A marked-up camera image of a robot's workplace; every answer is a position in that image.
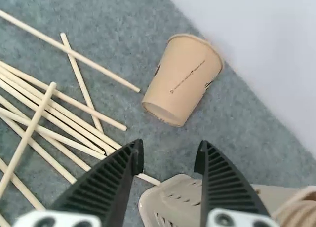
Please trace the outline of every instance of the wooden dowel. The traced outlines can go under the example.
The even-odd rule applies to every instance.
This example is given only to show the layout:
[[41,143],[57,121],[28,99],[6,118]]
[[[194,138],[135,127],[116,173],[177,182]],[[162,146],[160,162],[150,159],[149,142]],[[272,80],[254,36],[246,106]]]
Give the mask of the wooden dowel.
[[[13,122],[11,119],[4,117],[0,115],[0,118],[9,126],[12,128],[14,132],[16,132],[20,137],[24,136],[25,132],[23,129]],[[44,159],[49,163],[53,168],[56,169],[57,172],[59,172],[66,180],[68,180],[71,184],[76,182],[75,177],[69,173],[63,166],[61,166],[60,163],[58,163],[47,151],[44,150],[43,147],[41,147],[36,141],[34,141],[32,138],[28,141],[29,145]]]
[[[0,71],[0,79],[5,81],[7,84],[9,84],[11,87],[15,88],[17,91],[19,91],[21,94],[29,98],[30,100],[34,101],[35,103],[39,103],[40,98],[43,97],[43,94],[24,82],[22,79],[18,78],[16,75],[10,73],[7,70]],[[92,134],[87,129],[81,127],[80,125],[88,124],[85,121],[83,121],[81,118],[70,112],[69,110],[65,109],[58,103],[56,103],[53,100],[50,100],[49,106],[46,107],[46,110],[59,118],[61,121],[66,123],[68,126],[72,127],[74,130],[78,131],[82,135],[89,138],[91,141],[99,145],[101,148],[103,148],[107,154],[111,154],[115,151],[114,148],[110,147],[106,142],[101,140],[100,138],[96,137],[94,134]]]
[[[16,84],[20,85],[22,88],[28,90],[29,92],[31,92],[32,94],[36,95],[38,98],[42,98],[44,95],[43,93],[41,93],[39,90],[35,89],[34,87],[32,87],[31,85],[27,84],[25,81],[21,80],[20,78],[18,78],[16,75],[14,75],[13,73],[3,69],[3,68],[0,68],[2,70],[0,70],[0,72],[5,75],[7,78],[9,78],[11,81],[15,82]],[[57,110],[61,110],[60,112],[67,115],[67,116],[70,116],[70,117],[74,117],[74,114],[71,113],[69,110],[65,109],[64,107],[62,107],[61,105],[59,105],[58,103],[56,103],[55,101],[51,100],[49,102],[52,107],[54,108],[57,108]],[[107,117],[107,123],[122,130],[122,131],[126,131],[127,127],[109,117]]]
[[19,21],[18,19],[14,18],[13,16],[10,16],[9,14],[5,13],[4,11],[0,10],[0,17],[11,22],[12,24],[16,25],[17,27],[20,27],[21,29],[33,34],[34,36],[44,40],[45,42],[55,46],[56,48],[64,51],[65,53],[72,55],[73,57],[75,57],[79,61],[86,63],[90,67],[102,72],[104,75],[107,75],[108,77],[112,78],[113,80],[116,80],[117,82],[121,83],[122,85],[125,85],[136,92],[140,91],[139,88],[137,88],[135,85],[131,84],[127,80],[125,80],[125,79],[119,77],[118,75],[110,72],[109,70],[105,69],[101,65],[91,61],[90,59],[82,56],[81,54],[65,47],[63,44],[57,42],[56,40],[52,39],[51,37],[39,32],[38,30],[34,29],[33,27],[28,26],[27,24],[23,23],[22,21]]
[[46,91],[43,100],[39,104],[39,107],[36,110],[32,120],[31,120],[30,125],[28,126],[25,133],[23,134],[22,139],[21,139],[18,147],[15,150],[15,153],[13,154],[13,157],[9,163],[8,169],[0,181],[0,199],[4,193],[6,186],[8,185],[8,183],[10,181],[11,175],[12,175],[15,167],[17,166],[17,164],[18,164],[18,162],[23,154],[23,151],[24,151],[26,145],[28,144],[28,140],[30,139],[30,137],[34,131],[35,126],[37,125],[38,121],[40,120],[41,114],[43,113],[45,106],[47,105],[47,102],[49,101],[51,95],[53,94],[55,87],[56,87],[56,83],[52,82],[50,84],[48,90]]
[[[35,103],[39,103],[40,99],[38,97],[36,97],[34,94],[32,94],[31,92],[29,92],[28,90],[24,89],[23,87],[19,86],[18,84],[16,84],[15,82],[13,82],[10,78],[6,77],[5,75],[2,74],[3,71],[0,71],[0,79],[2,79],[5,83],[7,83],[8,85],[10,85],[11,87],[13,87],[14,89],[16,89],[17,91],[19,91],[21,94],[23,94],[24,96],[26,96],[27,98],[29,98],[30,100],[32,100]],[[97,145],[99,145],[100,147],[102,147],[108,154],[113,153],[115,150],[110,147],[108,144],[106,144],[105,142],[103,142],[101,139],[97,138],[96,136],[94,136],[92,133],[90,133],[89,131],[87,131],[86,129],[82,128],[81,126],[79,126],[77,123],[75,123],[74,121],[72,121],[71,119],[69,119],[67,116],[65,116],[64,114],[62,114],[61,112],[57,111],[56,109],[54,109],[51,105],[55,105],[57,104],[56,102],[54,102],[53,100],[50,100],[50,104],[45,108],[46,111],[50,112],[52,115],[56,116],[57,118],[59,118],[61,121],[63,121],[64,123],[66,123],[68,126],[72,127],[74,130],[78,131],[79,133],[81,133],[82,135],[84,135],[85,137],[89,138],[90,140],[92,140],[93,142],[95,142]],[[94,144],[92,144],[92,146],[89,146],[92,149],[94,149],[95,151],[98,151],[100,153],[104,153],[102,150],[100,150],[97,146],[95,146]]]
[[[17,107],[15,107],[13,104],[11,104],[9,101],[7,101],[3,96],[0,95],[0,104],[5,106],[8,110],[10,110],[12,113],[19,115],[22,118],[27,119],[27,121],[31,121],[24,113],[22,113]],[[51,143],[53,146],[55,146],[60,152],[62,152],[65,156],[67,156],[69,159],[71,159],[75,164],[77,164],[79,167],[81,167],[84,171],[89,171],[90,166],[87,165],[84,161],[82,161],[78,156],[76,156],[74,153],[72,153],[70,150],[68,150],[66,147],[64,147],[61,143],[56,141],[55,139],[44,135],[43,133],[39,133],[44,139],[46,139],[49,143]]]
[[161,182],[157,179],[154,179],[153,177],[150,177],[147,174],[141,173],[139,175],[136,175],[138,178],[143,179],[145,181],[147,181],[148,183],[151,183],[155,186],[159,186],[161,184]]
[[[0,66],[2,66],[3,68],[7,69],[8,71],[10,71],[12,74],[15,74],[16,76],[28,81],[29,83],[43,89],[43,90],[47,90],[48,85],[46,85],[45,83],[41,82],[40,80],[37,80],[36,78],[10,66],[9,64],[6,64],[5,62],[0,60]],[[77,100],[69,97],[68,95],[63,94],[62,92],[55,90],[54,95],[57,96],[58,98],[76,106],[77,108],[89,113],[89,114],[93,114],[94,116],[96,116],[97,118],[99,118],[100,120],[104,121],[101,116],[103,114],[92,110],[91,108],[87,107],[86,105],[78,102]],[[95,127],[91,126],[89,123],[85,122],[82,119],[78,119],[78,124],[81,125],[82,127],[84,127],[85,129],[87,129],[88,131],[92,132],[94,135],[96,135],[98,138],[100,138],[101,140],[103,140],[104,142],[106,142],[107,144],[109,144],[110,146],[114,147],[115,149],[119,149],[121,148],[121,145],[118,144],[117,142],[115,142],[114,140],[112,140],[111,138],[109,138],[108,136],[106,136],[105,134],[101,133],[99,130],[97,130]]]
[[11,227],[8,221],[6,221],[6,219],[1,214],[0,214],[0,227]]
[[[13,95],[16,99],[21,101],[23,104],[31,108],[32,110],[36,111],[37,110],[37,105],[33,103],[31,100],[26,98],[24,95],[20,94],[15,88],[11,87],[10,85],[6,84],[2,79],[0,79],[0,87]],[[72,129],[71,127],[67,126],[65,123],[60,121],[59,119],[55,118],[53,115],[49,114],[48,112],[44,111],[42,113],[42,116],[45,117],[47,120],[50,122],[54,123],[56,126],[59,128],[63,129],[65,132],[68,134],[72,135],[82,143],[84,143],[86,146],[89,148],[99,152],[100,154],[104,154],[104,152],[99,149],[96,145],[94,145],[92,142],[90,142],[88,139],[86,139],[83,135]]]
[[[14,114],[6,109],[0,108],[0,114],[2,114],[2,116],[8,117],[9,119],[12,119],[16,122],[19,122],[25,126],[28,126],[30,124],[29,119],[25,119],[23,117],[20,117],[19,115]],[[95,157],[97,159],[104,159],[106,157],[106,156],[104,156],[104,155],[102,155],[102,154],[100,154],[92,149],[89,149],[88,147],[85,147],[85,146],[83,146],[83,145],[81,145],[81,144],[79,144],[79,143],[77,143],[77,142],[75,142],[67,137],[64,137],[64,136],[62,136],[56,132],[53,132],[45,127],[42,127],[40,125],[37,125],[35,127],[35,130],[38,133],[40,133],[41,135],[46,135],[48,137],[51,137],[57,141],[60,141],[60,142],[66,144],[70,147],[73,147],[73,148],[75,148],[81,152],[84,152],[92,157]]]
[[[6,163],[0,158],[0,170],[5,173],[7,170]],[[45,210],[45,207],[40,201],[31,193],[31,191],[22,183],[22,181],[13,173],[11,177],[12,183],[25,196],[32,206],[38,211]]]
[[[67,39],[67,36],[64,32],[60,33],[60,38],[61,38],[63,44],[67,48],[71,49],[69,41]],[[80,69],[78,67],[78,64],[76,62],[76,59],[73,56],[71,56],[70,54],[68,54],[68,58],[69,58],[71,66],[74,70],[74,73],[75,73],[75,76],[77,78],[77,81],[78,81],[79,87],[81,89],[82,95],[84,97],[84,100],[85,100],[86,104],[88,105],[88,107],[92,108],[94,110],[94,106],[93,106],[91,97],[89,95],[87,87],[85,86],[85,83],[84,83],[83,77],[81,75]],[[93,120],[93,123],[95,125],[95,128],[98,129],[100,132],[104,133],[99,119],[96,116],[92,115],[92,120]]]

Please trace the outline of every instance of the paper cup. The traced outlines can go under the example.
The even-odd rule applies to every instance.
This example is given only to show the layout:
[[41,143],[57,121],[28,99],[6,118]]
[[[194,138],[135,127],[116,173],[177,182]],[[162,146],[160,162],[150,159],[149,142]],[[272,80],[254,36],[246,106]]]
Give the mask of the paper cup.
[[224,64],[206,41],[172,36],[143,98],[143,107],[172,126],[184,125]]

